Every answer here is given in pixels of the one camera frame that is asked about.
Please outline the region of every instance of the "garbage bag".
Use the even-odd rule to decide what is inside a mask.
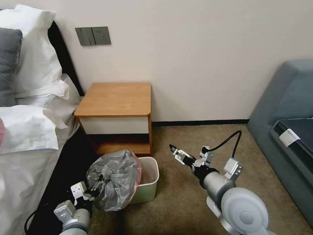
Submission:
[[[104,212],[126,207],[133,198],[140,179],[140,161],[128,149],[101,156],[87,171],[89,189],[100,183],[100,194],[95,198],[94,205]]]

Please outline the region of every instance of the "power outlet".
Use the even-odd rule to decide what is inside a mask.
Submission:
[[[96,45],[111,45],[108,27],[92,27]]]

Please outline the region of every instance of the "white drawer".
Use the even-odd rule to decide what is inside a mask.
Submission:
[[[148,117],[80,117],[86,134],[149,133]]]

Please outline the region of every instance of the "baseboard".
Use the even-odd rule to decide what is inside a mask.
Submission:
[[[249,119],[232,120],[204,120],[204,121],[164,121],[152,122],[152,126],[201,126],[201,125],[223,125],[223,124],[247,124]]]

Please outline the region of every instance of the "headboard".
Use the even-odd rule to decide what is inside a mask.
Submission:
[[[72,59],[69,55],[59,27],[54,21],[52,22],[51,27],[48,29],[48,37],[58,56],[58,60],[62,67],[62,73],[66,73],[71,78],[72,82],[78,90],[79,95],[84,96],[84,92],[79,83]]]

